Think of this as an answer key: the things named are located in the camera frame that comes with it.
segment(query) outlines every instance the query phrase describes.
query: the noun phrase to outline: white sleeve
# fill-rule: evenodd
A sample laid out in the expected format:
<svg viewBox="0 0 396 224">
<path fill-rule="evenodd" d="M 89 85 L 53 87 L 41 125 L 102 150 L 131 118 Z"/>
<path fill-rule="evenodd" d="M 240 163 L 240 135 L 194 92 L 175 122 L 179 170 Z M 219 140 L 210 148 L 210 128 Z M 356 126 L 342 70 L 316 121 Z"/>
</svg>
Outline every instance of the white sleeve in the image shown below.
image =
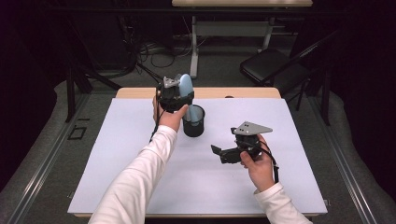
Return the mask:
<svg viewBox="0 0 396 224">
<path fill-rule="evenodd" d="M 113 180 L 90 223 L 144 223 L 149 199 L 175 148 L 177 133 L 159 126 L 151 142 Z"/>
<path fill-rule="evenodd" d="M 280 183 L 263 192 L 256 190 L 254 196 L 272 224 L 312 224 L 297 211 Z"/>
</svg>

